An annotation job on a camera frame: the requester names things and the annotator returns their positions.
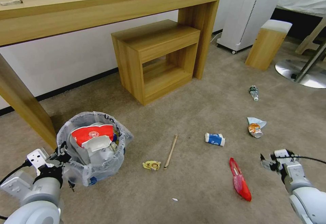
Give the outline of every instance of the black cable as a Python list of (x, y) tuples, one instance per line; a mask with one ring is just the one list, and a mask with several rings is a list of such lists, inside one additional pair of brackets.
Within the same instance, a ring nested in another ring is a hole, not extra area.
[(276, 157), (276, 158), (305, 158), (305, 159), (310, 159), (310, 160), (314, 160), (314, 161), (318, 161), (320, 163), (326, 164), (326, 162), (323, 160), (311, 158), (311, 157), (307, 157), (307, 156), (286, 156), (286, 157)]
[[(26, 159), (25, 162), (24, 162), (21, 166), (17, 167), (17, 168), (14, 169), (12, 172), (10, 172), (8, 175), (6, 175), (6, 176), (5, 176), (5, 177), (0, 181), (0, 185), (1, 185), (2, 183), (4, 183), (4, 181), (5, 181), (6, 179), (8, 179), (8, 177), (10, 177), (10, 176), (11, 176), (12, 174), (14, 174), (16, 171), (20, 170), (20, 169), (23, 168), (23, 167), (31, 166), (31, 165), (32, 165), (32, 163), (31, 163), (28, 159)], [(8, 217), (0, 216), (0, 219), (2, 219), (2, 220), (7, 220)]]

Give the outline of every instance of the orange can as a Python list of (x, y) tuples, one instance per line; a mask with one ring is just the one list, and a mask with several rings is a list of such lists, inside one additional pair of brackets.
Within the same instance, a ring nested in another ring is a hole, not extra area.
[(260, 129), (260, 125), (256, 123), (251, 123), (248, 126), (250, 134), (255, 138), (260, 138), (263, 135), (263, 132)]

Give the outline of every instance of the metal stand base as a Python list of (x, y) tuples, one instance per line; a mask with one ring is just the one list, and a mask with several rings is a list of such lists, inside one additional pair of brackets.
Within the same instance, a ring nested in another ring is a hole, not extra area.
[(297, 60), (282, 60), (275, 64), (276, 71), (287, 78), (304, 86), (326, 88), (326, 70), (317, 66), (311, 67), (300, 81), (295, 81), (306, 62)]

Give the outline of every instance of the plastic bag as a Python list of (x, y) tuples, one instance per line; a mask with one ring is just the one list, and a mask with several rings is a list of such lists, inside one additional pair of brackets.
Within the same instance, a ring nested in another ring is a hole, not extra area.
[[(77, 152), (71, 146), (67, 138), (74, 129), (82, 126), (89, 126), (96, 122), (113, 125), (114, 130), (117, 131), (119, 145), (114, 157), (110, 158), (106, 162), (100, 165), (82, 165), (81, 163), (77, 162)], [(84, 186), (89, 186), (95, 184), (99, 180), (114, 175), (118, 172), (124, 160), (125, 147), (132, 140), (133, 135), (130, 133), (130, 131), (114, 117), (108, 114), (94, 111), (82, 112), (75, 115), (61, 127), (57, 134), (58, 147), (60, 147), (61, 144), (66, 141), (68, 146), (68, 153), (72, 157), (72, 159), (65, 164), (63, 177), (74, 184), (83, 184)]]

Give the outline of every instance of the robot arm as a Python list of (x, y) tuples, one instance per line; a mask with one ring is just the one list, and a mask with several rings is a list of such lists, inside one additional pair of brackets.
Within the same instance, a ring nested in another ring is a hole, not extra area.
[(62, 167), (71, 158), (66, 145), (49, 156), (36, 149), (27, 159), (36, 169), (37, 177), (20, 170), (1, 184), (0, 188), (20, 200), (21, 207), (11, 214), (5, 224), (60, 223), (62, 202)]
[(304, 224), (326, 224), (326, 193), (316, 189), (306, 178), (298, 155), (282, 149), (271, 154), (266, 161), (261, 154), (262, 165), (281, 174), (281, 179), (290, 195), (290, 204)]

